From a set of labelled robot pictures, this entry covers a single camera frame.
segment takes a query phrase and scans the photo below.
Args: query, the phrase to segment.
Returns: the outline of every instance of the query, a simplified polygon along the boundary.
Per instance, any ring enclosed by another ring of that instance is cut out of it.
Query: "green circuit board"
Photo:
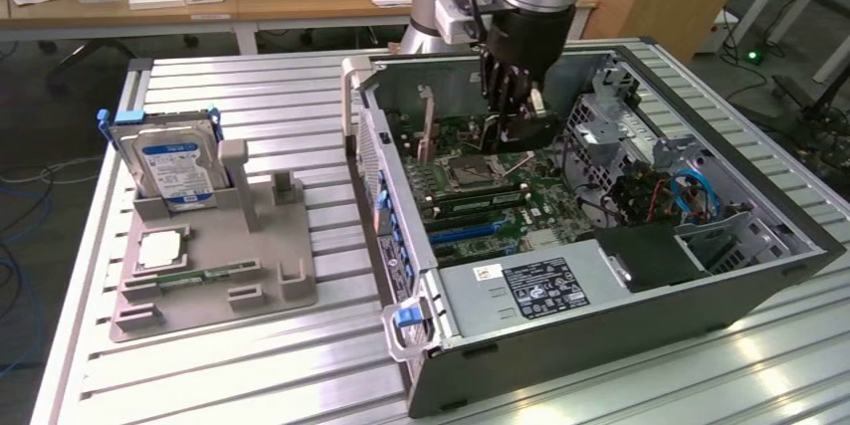
[[[427,163],[418,160],[413,128],[397,141],[442,266],[569,244],[594,228],[565,186],[554,152],[482,154],[482,123],[481,116],[442,118]],[[487,226],[493,234],[463,237]]]

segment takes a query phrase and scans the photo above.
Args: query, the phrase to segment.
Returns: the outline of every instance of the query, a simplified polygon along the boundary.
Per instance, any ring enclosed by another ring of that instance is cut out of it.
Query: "open computer tower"
[[[729,326],[844,252],[626,48],[565,50],[550,121],[495,153],[475,56],[355,64],[350,170],[413,417]]]

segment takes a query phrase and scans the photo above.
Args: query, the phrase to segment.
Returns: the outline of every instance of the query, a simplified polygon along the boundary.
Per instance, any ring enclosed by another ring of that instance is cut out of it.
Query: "power supply label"
[[[505,269],[502,274],[522,316],[528,319],[590,306],[564,258]]]

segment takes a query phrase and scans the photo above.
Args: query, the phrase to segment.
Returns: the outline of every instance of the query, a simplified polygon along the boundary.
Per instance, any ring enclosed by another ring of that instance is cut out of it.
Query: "red object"
[[[650,221],[653,219],[653,211],[656,210],[656,201],[657,199],[660,199],[660,188],[662,187],[662,184],[665,184],[668,181],[668,179],[662,179],[658,183],[656,183],[656,189],[653,190],[653,200],[650,201],[650,214],[648,214],[648,221]]]

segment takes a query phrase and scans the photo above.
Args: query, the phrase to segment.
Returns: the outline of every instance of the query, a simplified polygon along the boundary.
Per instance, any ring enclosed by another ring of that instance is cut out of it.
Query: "metal slatted table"
[[[848,203],[658,47],[622,41],[808,213],[850,244]],[[588,42],[614,45],[608,42]],[[850,417],[850,258],[729,329],[423,420],[379,322],[342,147],[341,63],[377,51],[162,60],[122,108],[222,110],[247,169],[305,181],[319,303],[127,343],[110,341],[134,182],[110,149],[34,415],[47,423],[776,423]],[[654,95],[642,108],[682,128]]]

